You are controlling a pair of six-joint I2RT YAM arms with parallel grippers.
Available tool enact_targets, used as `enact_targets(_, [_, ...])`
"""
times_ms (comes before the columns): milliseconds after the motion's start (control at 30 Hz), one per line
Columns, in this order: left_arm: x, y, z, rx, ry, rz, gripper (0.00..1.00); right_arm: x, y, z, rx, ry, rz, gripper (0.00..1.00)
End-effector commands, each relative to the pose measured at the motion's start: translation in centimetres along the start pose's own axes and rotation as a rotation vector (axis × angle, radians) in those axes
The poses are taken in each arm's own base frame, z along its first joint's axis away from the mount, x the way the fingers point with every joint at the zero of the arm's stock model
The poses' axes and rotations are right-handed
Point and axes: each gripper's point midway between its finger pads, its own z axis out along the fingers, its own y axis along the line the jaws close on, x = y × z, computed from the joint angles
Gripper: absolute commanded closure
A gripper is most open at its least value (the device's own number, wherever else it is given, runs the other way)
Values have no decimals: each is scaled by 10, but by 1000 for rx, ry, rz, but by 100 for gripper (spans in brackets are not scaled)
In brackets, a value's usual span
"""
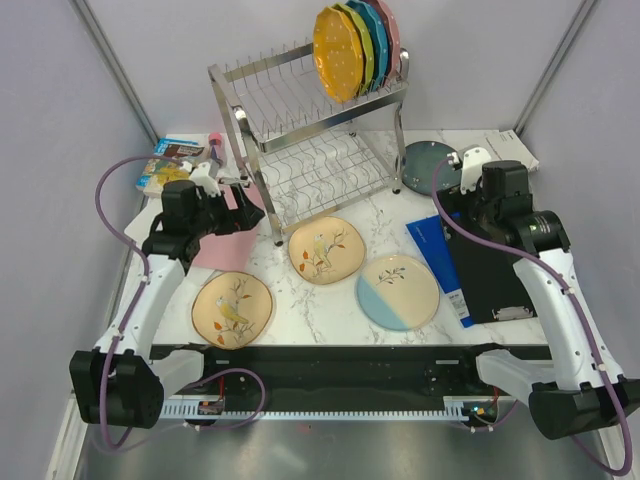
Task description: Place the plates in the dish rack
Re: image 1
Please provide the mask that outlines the cream and blue plate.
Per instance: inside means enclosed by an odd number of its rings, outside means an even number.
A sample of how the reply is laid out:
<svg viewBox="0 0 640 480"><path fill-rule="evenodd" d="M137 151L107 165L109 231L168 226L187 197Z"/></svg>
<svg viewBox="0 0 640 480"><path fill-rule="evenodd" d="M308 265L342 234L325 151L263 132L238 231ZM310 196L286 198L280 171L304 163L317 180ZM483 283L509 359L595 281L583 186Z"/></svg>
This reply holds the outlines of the cream and blue plate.
<svg viewBox="0 0 640 480"><path fill-rule="evenodd" d="M440 289L422 262L393 255L369 262L356 282L361 310L375 325L397 332L423 327L435 317Z"/></svg>

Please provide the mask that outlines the dark blue-grey plate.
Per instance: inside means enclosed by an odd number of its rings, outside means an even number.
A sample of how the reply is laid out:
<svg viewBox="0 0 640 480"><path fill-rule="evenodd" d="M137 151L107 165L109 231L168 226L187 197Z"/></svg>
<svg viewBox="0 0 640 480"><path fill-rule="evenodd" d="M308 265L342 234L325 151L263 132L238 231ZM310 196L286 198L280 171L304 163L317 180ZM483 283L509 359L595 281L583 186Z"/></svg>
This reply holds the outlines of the dark blue-grey plate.
<svg viewBox="0 0 640 480"><path fill-rule="evenodd" d="M406 147L403 184L415 193L430 196L432 177L437 165L448 159L455 150L436 141L414 142ZM461 172L444 165L437 177L437 191L446 190L460 183Z"/></svg>

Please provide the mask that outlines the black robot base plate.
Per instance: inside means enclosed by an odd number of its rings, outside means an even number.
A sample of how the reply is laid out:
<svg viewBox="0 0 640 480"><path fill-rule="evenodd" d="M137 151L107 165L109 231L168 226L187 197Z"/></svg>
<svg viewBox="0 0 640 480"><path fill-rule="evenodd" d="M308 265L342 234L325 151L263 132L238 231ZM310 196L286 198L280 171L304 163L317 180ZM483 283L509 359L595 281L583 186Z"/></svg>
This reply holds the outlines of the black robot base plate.
<svg viewBox="0 0 640 480"><path fill-rule="evenodd" d="M222 350L196 345L203 378L185 394L221 393L232 407L365 410L435 408L445 396L496 396L471 365L478 347L436 346L249 346Z"/></svg>

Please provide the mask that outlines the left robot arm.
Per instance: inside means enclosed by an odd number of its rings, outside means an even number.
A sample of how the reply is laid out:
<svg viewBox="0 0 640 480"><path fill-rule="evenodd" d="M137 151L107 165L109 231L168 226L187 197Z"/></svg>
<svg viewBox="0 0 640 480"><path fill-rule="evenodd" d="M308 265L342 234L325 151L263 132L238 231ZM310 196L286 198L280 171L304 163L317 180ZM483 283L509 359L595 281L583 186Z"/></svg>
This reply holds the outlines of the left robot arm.
<svg viewBox="0 0 640 480"><path fill-rule="evenodd" d="M168 303L182 284L207 236L237 237L256 227L264 211L246 185L212 195L191 180L165 185L162 210L134 251L142 273L130 304L89 351L79 350L69 371L81 418L89 424L153 427L164 402L187 385L208 393L219 369L195 350L177 349L154 361L151 349Z"/></svg>

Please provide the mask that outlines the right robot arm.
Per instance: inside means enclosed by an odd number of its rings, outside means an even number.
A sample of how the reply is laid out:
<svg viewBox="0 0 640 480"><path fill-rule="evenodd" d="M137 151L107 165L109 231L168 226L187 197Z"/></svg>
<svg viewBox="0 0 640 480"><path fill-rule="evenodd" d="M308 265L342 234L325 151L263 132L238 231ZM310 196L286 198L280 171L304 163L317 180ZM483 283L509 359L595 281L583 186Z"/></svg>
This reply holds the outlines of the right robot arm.
<svg viewBox="0 0 640 480"><path fill-rule="evenodd" d="M553 364L544 369L506 349L488 350L458 368L460 386L477 394L492 385L511 395L550 440L621 424L639 408L639 382L624 374L598 333L559 218L534 211L528 171L517 161L485 164L479 198L481 227L500 251L518 258L513 270Z"/></svg>

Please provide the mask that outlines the beige bird plate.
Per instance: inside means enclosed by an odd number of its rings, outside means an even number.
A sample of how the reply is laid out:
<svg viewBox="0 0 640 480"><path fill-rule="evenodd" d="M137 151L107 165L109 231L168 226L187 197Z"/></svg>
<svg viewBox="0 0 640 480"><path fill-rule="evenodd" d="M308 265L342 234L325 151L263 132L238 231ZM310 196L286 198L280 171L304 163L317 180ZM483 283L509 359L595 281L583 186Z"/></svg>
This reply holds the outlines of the beige bird plate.
<svg viewBox="0 0 640 480"><path fill-rule="evenodd" d="M366 256L365 242L346 220L327 216L298 228L288 253L294 270L314 285L339 282L355 273Z"/></svg>
<svg viewBox="0 0 640 480"><path fill-rule="evenodd" d="M274 310L268 287L253 275L231 271L209 280L196 295L191 319L209 344L237 350L252 343Z"/></svg>

